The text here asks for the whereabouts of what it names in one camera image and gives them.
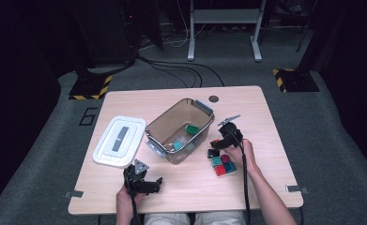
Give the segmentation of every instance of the table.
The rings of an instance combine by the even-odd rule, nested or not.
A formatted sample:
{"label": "table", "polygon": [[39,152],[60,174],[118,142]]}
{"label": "table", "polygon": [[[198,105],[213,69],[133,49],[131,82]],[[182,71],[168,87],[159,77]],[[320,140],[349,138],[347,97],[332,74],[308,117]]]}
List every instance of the table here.
{"label": "table", "polygon": [[251,45],[255,62],[262,61],[259,50],[258,36],[265,11],[266,0],[262,0],[259,8],[238,9],[195,9],[194,0],[190,2],[190,45],[187,59],[194,60],[195,23],[256,23],[255,32],[251,36]]}
{"label": "table", "polygon": [[[219,101],[208,101],[210,96],[217,96]],[[182,98],[205,102],[213,109],[215,121],[209,127],[206,140],[179,165],[157,156],[145,144],[147,137],[143,137],[136,158],[149,166],[145,180],[156,181],[163,177],[163,181],[160,193],[146,196],[138,206],[139,213],[245,210],[242,168],[218,177],[206,157],[210,142],[222,137],[217,124],[237,114],[241,116],[233,122],[244,138],[252,141],[256,161],[266,179],[287,207],[302,206],[299,192],[285,190],[286,185],[295,186],[297,181],[261,88],[235,86],[108,93],[75,186],[75,190],[84,194],[81,198],[71,198],[71,214],[115,213],[115,194],[123,186],[123,169],[97,164],[92,159],[110,121],[117,115],[125,115],[144,118],[149,124]],[[259,208],[251,182],[249,197],[251,209]]]}

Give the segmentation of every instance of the human arm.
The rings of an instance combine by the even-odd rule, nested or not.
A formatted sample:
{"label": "human arm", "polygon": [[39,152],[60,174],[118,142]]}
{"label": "human arm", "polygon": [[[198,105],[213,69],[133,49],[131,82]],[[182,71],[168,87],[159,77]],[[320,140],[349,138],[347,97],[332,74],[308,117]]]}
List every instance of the human arm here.
{"label": "human arm", "polygon": [[[144,193],[139,193],[135,196],[134,201],[139,204]],[[133,219],[133,206],[132,200],[125,186],[116,193],[116,225],[130,225],[130,221]]]}
{"label": "human arm", "polygon": [[[247,159],[247,173],[252,180],[266,224],[297,224],[280,196],[271,187],[260,168],[257,166],[252,143],[244,139],[242,141],[242,146]],[[239,146],[235,148],[228,147],[223,150],[231,155],[236,163],[242,166],[242,152]]]}

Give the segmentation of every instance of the person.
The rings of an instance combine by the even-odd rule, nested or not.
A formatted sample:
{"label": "person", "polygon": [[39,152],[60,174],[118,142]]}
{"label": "person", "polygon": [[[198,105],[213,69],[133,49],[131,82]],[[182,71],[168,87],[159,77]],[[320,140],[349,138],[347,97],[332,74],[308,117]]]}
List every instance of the person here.
{"label": "person", "polygon": [[[262,210],[263,217],[267,225],[274,224],[297,224],[291,213],[283,203],[280,196],[268,183],[260,168],[256,164],[252,143],[248,139],[242,141],[242,146],[247,158],[247,172],[252,180],[253,187]],[[233,157],[235,162],[242,166],[242,152],[239,146],[227,147],[223,149]],[[135,197],[136,204],[139,204],[145,194],[138,194]],[[129,225],[133,219],[133,209],[131,197],[125,187],[122,187],[116,194],[116,225]],[[150,214],[145,215],[145,225],[161,224],[190,224],[186,214]],[[215,212],[197,213],[194,224],[245,224],[243,212]]]}

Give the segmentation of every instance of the gray pants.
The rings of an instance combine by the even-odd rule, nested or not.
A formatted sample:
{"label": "gray pants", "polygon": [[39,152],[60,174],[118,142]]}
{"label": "gray pants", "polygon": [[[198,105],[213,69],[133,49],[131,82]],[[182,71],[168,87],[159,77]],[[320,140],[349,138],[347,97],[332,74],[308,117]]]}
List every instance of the gray pants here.
{"label": "gray pants", "polygon": [[[241,211],[196,213],[194,225],[245,225]],[[145,225],[190,225],[187,214],[146,214]]]}

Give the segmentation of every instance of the storage bin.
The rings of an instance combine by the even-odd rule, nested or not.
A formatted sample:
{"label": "storage bin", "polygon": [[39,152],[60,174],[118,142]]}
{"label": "storage bin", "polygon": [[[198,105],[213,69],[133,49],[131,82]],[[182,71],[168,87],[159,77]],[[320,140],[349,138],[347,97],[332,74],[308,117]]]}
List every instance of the storage bin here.
{"label": "storage bin", "polygon": [[202,102],[181,99],[146,127],[147,145],[177,165],[206,139],[214,119],[213,111]]}

